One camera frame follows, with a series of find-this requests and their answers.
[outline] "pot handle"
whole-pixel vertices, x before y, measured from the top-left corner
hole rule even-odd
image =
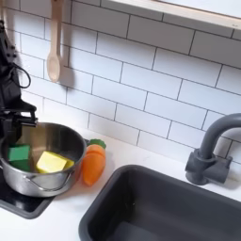
[[[69,175],[68,175],[68,177],[66,178],[65,182],[64,182],[61,186],[59,186],[59,187],[57,187],[57,188],[51,188],[51,189],[50,189],[50,188],[44,188],[44,187],[41,187],[41,186],[37,185],[37,184],[33,181],[33,178],[28,178],[27,176],[24,176],[24,178],[25,178],[28,182],[30,182],[32,185],[34,185],[35,187],[37,187],[40,191],[44,191],[44,192],[55,192],[55,191],[58,191],[58,190],[62,189],[62,188],[65,186],[65,184],[70,180],[72,174],[73,174],[73,171],[69,173]]]

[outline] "orange carrot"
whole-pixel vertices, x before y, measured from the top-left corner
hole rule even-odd
[[[87,147],[87,154],[83,159],[82,173],[86,185],[94,185],[101,177],[105,167],[105,147],[100,139],[92,139]]]

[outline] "green sponge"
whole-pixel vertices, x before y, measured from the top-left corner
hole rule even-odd
[[[14,145],[8,149],[8,160],[10,164],[16,168],[24,171],[30,171],[29,166],[29,145]]]

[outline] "gray faucet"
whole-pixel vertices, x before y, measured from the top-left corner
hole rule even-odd
[[[225,183],[233,159],[229,157],[226,162],[219,161],[213,152],[220,136],[237,127],[241,127],[241,114],[223,117],[208,128],[201,147],[190,154],[185,167],[186,179],[190,183],[194,185],[206,185],[209,181]]]

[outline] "black stovetop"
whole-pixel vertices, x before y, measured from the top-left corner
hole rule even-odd
[[[0,207],[24,218],[38,217],[53,198],[31,198],[11,189],[4,180],[0,169]]]

